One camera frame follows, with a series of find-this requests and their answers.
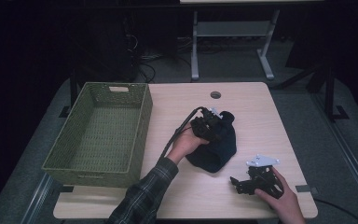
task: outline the white metal stand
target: white metal stand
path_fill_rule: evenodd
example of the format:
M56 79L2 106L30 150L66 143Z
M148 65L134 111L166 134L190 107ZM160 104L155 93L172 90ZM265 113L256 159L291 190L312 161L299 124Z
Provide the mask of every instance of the white metal stand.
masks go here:
M265 36L266 43L262 49L257 50L258 58L263 66L267 79L273 79L267 51L280 10L275 10L270 21L198 21L197 11L194 12L193 22L193 51L191 52L191 78L198 80L199 62L197 58L198 36Z

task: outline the wicker texture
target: wicker texture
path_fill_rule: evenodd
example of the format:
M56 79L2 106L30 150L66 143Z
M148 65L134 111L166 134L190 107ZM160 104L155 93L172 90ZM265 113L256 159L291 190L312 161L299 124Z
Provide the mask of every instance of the wicker texture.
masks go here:
M67 185L127 188L140 177L152 106L147 84L86 83L42 169Z

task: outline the plaid shirt sleeve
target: plaid shirt sleeve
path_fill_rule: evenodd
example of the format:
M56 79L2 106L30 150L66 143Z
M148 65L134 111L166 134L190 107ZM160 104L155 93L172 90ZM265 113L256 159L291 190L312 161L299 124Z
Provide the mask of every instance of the plaid shirt sleeve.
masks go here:
M155 223L162 197L178 172L176 164L170 159L159 161L147 176L127 189L126 197L107 223Z

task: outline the gray carpet floor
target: gray carpet floor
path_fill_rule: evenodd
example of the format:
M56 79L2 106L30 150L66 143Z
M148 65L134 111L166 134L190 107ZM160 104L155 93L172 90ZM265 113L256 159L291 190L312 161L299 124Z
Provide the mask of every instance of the gray carpet floor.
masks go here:
M255 50L263 45L263 39L256 41L229 40L219 46L218 52L202 52L199 55L200 79L197 82L239 82L261 81L268 85L285 81L301 70L285 67L292 43L274 41L268 51L268 60L275 74L272 81L266 80ZM190 53L179 53L180 58L162 58L147 64L154 67L154 83L190 82ZM151 77L152 70L143 66ZM144 82L138 76L135 82ZM347 209L358 216L358 183L340 145L329 129L314 98L323 98L324 91L309 94L305 86L309 78L303 78L294 85L271 91L283 125L304 176L312 187L313 196ZM34 190L44 173L41 170L52 144L65 121L59 118L62 109L70 104L69 81L62 84L51 102L46 115L30 140L16 169L0 195L0 223L21 223L32 201ZM353 154L358 160L358 106L348 88L337 81L335 105L342 105L350 119L338 120L336 126L342 132ZM53 181L51 188L36 210L34 223L104 223L104 220L59 220L52 214L59 196L61 184ZM307 223L358 223L356 219L325 203L316 203L319 214ZM221 221L219 223L245 223L245 221ZM260 224L277 223L275 219L258 220Z

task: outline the black beanie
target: black beanie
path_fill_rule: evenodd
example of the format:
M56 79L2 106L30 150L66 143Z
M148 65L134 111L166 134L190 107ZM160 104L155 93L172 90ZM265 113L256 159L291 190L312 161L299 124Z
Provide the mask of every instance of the black beanie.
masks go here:
M200 145L194 152L186 155L191 164L210 173L218 172L237 152L235 130L232 126L234 115L227 111L220 115L223 118L213 126L213 132L221 139L208 145Z

